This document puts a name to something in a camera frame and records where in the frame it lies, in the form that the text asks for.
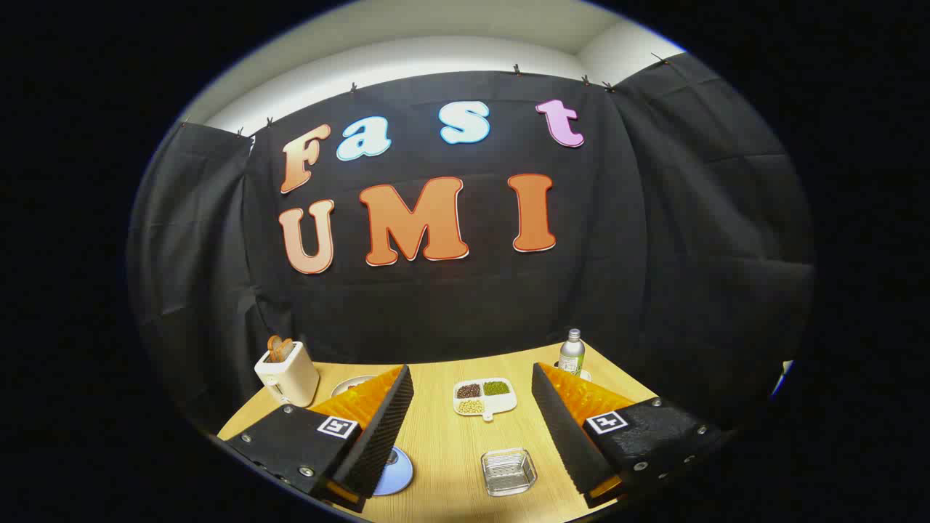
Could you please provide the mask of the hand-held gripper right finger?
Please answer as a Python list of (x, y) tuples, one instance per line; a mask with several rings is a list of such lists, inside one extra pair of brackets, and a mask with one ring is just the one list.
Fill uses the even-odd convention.
[(532, 393), (589, 508), (648, 496), (727, 442), (670, 400), (629, 400), (553, 365), (534, 364)]

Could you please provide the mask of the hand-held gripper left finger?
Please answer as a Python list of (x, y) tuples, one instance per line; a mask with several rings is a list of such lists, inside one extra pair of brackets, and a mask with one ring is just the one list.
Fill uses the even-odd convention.
[(226, 443), (273, 479), (360, 512), (413, 397), (410, 368), (399, 365), (314, 408), (276, 408)]

